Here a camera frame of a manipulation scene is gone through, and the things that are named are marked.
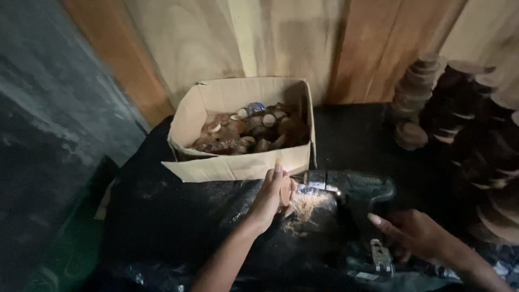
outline hand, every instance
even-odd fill
[[[265,176],[265,181],[261,186],[261,189],[254,199],[245,221],[257,229],[258,235],[265,232],[272,220],[274,215],[280,210],[284,209],[285,216],[290,215],[293,212],[292,204],[287,207],[280,207],[280,195],[279,191],[282,186],[284,177],[290,176],[288,172],[284,171],[282,166],[276,164],[274,169],[269,169]],[[294,180],[291,180],[291,195],[290,201],[293,200],[297,186]]]
[[[407,262],[412,253],[423,260],[456,269],[469,259],[480,258],[461,240],[418,210],[395,213],[389,216],[389,220],[374,214],[368,217],[384,234],[405,249],[403,253],[400,252],[402,262]]]

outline person's left hand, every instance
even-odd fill
[[[272,220],[274,215],[283,208],[285,216],[290,215],[294,209],[292,204],[287,207],[280,207],[280,195],[282,181],[284,177],[288,177],[289,173],[283,170],[280,164],[276,164],[274,169],[269,169],[265,176],[265,181],[261,186],[261,189],[254,199],[249,212],[247,213],[246,221],[253,227],[257,228],[259,234],[265,232]],[[297,186],[294,180],[291,180],[291,195],[290,201],[293,200]]]

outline gray wall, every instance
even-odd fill
[[[21,290],[107,155],[147,125],[57,0],[0,0],[0,290]]]

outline cardboard box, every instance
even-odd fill
[[[206,120],[219,113],[237,112],[251,102],[297,105],[310,128],[306,145],[244,155],[216,155],[187,149],[200,136]],[[231,78],[198,82],[184,96],[171,122],[168,143],[176,162],[162,162],[184,182],[265,178],[279,161],[290,174],[308,170],[315,160],[312,98],[304,79],[283,77]]]

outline wooden panel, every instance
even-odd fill
[[[247,77],[303,77],[326,95],[344,0],[229,0]]]
[[[452,26],[445,24],[443,19],[454,21],[453,15],[458,15],[464,5],[465,0],[401,0],[386,49],[365,101],[390,101],[394,87],[406,68],[419,55],[438,47],[432,42],[441,42],[441,36],[450,32]]]
[[[150,126],[174,113],[120,0],[64,0],[63,5]]]
[[[176,107],[197,81],[245,77],[227,0],[126,0]]]
[[[469,0],[440,54],[496,66],[496,93],[519,109],[519,1]]]
[[[380,63],[400,0],[352,0],[327,103],[362,103]]]

